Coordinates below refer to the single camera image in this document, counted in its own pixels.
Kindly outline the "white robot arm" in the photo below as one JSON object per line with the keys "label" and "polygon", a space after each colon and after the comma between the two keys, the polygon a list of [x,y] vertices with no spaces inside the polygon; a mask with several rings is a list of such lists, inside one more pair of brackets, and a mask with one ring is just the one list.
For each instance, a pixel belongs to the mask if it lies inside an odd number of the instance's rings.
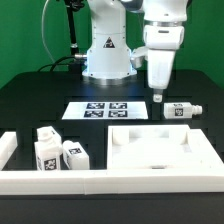
{"label": "white robot arm", "polygon": [[[160,103],[171,76],[176,51],[184,39],[189,0],[87,0],[92,45],[87,51],[85,79],[116,85],[147,64],[148,86]],[[144,15],[144,45],[126,44],[126,13]]]}

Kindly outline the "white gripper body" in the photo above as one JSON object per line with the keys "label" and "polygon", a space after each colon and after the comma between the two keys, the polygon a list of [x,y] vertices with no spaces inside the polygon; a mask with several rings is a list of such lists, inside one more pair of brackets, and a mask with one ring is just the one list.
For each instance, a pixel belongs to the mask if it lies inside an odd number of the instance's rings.
{"label": "white gripper body", "polygon": [[146,25],[144,42],[147,48],[148,85],[152,89],[167,88],[176,51],[184,39],[184,27]]}

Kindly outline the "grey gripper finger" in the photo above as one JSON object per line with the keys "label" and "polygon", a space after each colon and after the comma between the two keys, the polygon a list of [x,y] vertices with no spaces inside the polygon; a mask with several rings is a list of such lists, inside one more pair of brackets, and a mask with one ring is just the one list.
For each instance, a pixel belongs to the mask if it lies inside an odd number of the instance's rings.
{"label": "grey gripper finger", "polygon": [[153,101],[155,103],[161,103],[163,100],[163,91],[161,89],[153,90]]}

